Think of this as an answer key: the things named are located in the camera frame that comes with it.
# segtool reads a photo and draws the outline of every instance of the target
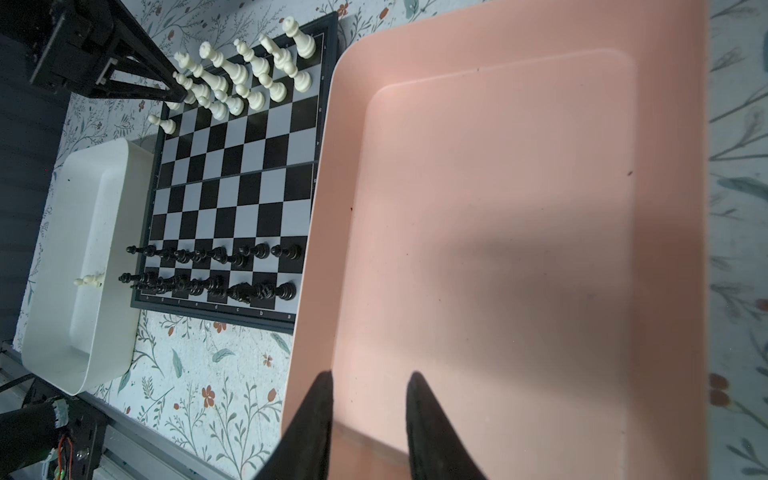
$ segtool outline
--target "table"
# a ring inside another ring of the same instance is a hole
[[[233,55],[229,48],[235,38],[254,44],[261,32],[277,36],[285,16],[303,24],[334,11],[346,47],[375,31],[477,2],[124,0],[169,56],[176,50],[195,52],[206,40]],[[768,173],[768,134],[763,133],[768,4],[710,0],[710,10],[710,477],[724,480],[768,470],[768,408],[762,400],[768,376],[768,353],[762,347],[768,342],[763,241],[768,184],[761,180]],[[73,95],[57,169],[71,152],[118,137],[152,151],[157,128],[147,116],[160,110],[152,101]],[[49,195],[55,187],[54,172]],[[16,349],[24,338],[47,225],[44,216]],[[142,312],[130,370],[92,393],[228,475],[251,478],[279,439],[292,345],[290,335]],[[754,457],[742,439],[753,445]]]

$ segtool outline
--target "white plastic container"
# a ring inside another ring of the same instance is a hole
[[[139,311],[118,277],[134,272],[152,154],[120,138],[71,154],[53,210],[22,347],[22,362],[69,395],[128,369]],[[105,273],[102,287],[74,279]]]

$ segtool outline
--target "pink plastic container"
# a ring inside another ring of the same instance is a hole
[[[409,478],[421,370],[489,478],[705,478],[706,7],[494,0],[339,60],[284,425]]]

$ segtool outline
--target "dark wall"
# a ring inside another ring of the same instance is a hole
[[[22,45],[0,35],[0,340],[16,331],[68,103],[30,87]]]

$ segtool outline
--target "chessboard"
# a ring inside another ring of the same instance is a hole
[[[136,289],[133,307],[293,331],[330,80],[339,56],[337,22],[334,12],[300,28],[315,39],[311,58],[301,58],[286,35],[273,39],[290,51],[299,71],[311,75],[312,85],[304,93],[294,89],[293,79],[274,68],[272,56],[258,45],[253,46],[256,56],[269,61],[269,75],[287,88],[281,102],[270,100],[269,91],[253,78],[250,65],[235,55],[229,61],[245,65],[249,72],[245,85],[266,98],[259,111],[248,108],[245,101],[241,114],[217,121],[197,102],[182,104],[177,111],[163,106],[162,118],[170,118],[177,128],[173,134],[160,130],[157,139],[142,245],[190,252],[223,247],[232,256],[243,248],[266,244],[270,249],[279,246],[276,254],[250,255],[244,262],[208,257],[184,263],[174,257],[137,255],[138,273],[166,279],[217,278],[224,289],[242,283],[289,283],[296,287],[295,295],[289,300],[273,295],[245,303],[215,290],[191,295],[183,289],[164,293]],[[222,68],[207,70],[225,77],[230,83],[227,93],[234,94],[233,82]]]

